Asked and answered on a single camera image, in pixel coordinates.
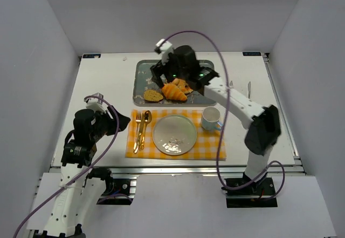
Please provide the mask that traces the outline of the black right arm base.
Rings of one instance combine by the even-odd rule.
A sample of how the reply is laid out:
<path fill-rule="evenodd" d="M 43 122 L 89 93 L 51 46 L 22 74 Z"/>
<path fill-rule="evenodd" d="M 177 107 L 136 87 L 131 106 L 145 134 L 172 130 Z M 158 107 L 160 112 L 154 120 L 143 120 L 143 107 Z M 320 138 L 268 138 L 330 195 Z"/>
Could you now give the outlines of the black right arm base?
<path fill-rule="evenodd" d="M 272 178 L 264 177 L 258 183 L 254 182 L 236 191 L 225 187 L 221 189 L 226 197 L 227 208 L 277 208 L 278 206 L 276 198 L 269 199 L 275 194 Z"/>

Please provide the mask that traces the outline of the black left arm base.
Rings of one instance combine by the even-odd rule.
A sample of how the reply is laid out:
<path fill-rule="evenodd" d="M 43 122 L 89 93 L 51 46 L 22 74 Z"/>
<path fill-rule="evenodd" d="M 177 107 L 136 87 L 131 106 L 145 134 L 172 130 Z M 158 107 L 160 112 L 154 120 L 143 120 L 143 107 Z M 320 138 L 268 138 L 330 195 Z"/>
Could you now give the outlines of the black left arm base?
<path fill-rule="evenodd" d="M 114 176 L 109 168 L 94 168 L 86 177 L 85 187 L 96 187 L 100 181 L 102 191 L 98 205 L 131 205 L 134 197 L 134 179 Z"/>

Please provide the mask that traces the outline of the curled orange croissant roll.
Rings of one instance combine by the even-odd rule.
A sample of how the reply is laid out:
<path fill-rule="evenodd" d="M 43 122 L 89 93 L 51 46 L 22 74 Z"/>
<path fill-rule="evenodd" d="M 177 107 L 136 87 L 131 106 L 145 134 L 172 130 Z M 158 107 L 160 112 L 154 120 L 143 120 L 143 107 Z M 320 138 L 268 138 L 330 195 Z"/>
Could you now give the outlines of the curled orange croissant roll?
<path fill-rule="evenodd" d="M 185 80 L 180 79 L 177 86 L 184 94 L 193 92 L 193 89 L 186 83 Z"/>

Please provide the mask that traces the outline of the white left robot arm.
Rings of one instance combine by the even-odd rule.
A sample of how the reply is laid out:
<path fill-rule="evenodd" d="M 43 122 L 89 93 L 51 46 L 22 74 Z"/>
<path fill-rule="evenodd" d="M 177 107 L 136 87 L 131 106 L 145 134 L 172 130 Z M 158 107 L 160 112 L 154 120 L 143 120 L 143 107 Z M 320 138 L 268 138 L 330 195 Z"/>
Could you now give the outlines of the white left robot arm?
<path fill-rule="evenodd" d="M 54 199 L 51 214 L 43 230 L 34 237 L 85 237 L 82 226 L 86 216 L 108 198 L 116 197 L 121 186 L 114 182 L 108 168 L 90 168 L 103 136 L 122 132 L 130 118 L 113 107 L 107 110 L 77 111 L 71 130 L 64 141 L 59 186 L 62 192 Z"/>

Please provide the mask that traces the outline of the silver metal tongs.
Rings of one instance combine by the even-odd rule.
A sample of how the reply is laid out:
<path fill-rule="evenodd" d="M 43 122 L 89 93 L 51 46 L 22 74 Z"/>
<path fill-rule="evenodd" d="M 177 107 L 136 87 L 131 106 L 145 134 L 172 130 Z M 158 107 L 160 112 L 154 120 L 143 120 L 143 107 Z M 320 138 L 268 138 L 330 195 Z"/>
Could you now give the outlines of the silver metal tongs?
<path fill-rule="evenodd" d="M 233 87 L 233 81 L 230 81 L 230 87 Z M 247 98 L 251 99 L 251 81 L 247 84 Z"/>

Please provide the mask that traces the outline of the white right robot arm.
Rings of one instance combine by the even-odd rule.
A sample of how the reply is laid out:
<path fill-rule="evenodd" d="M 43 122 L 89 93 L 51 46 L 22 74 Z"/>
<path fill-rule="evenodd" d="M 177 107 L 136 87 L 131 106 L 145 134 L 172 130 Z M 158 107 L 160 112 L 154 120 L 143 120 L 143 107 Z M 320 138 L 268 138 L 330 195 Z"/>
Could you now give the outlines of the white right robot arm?
<path fill-rule="evenodd" d="M 226 113 L 232 113 L 247 130 L 244 143 L 249 157 L 243 180 L 235 187 L 225 188 L 237 191 L 255 182 L 262 182 L 271 165 L 268 160 L 273 146 L 281 135 L 277 107 L 259 105 L 235 90 L 215 70 L 201 66 L 190 46 L 174 49 L 171 44 L 160 44 L 155 52 L 161 55 L 161 60 L 151 67 L 151 73 L 152 80 L 159 87 L 163 86 L 161 76 L 167 80 L 184 79 L 193 90 L 222 105 Z"/>

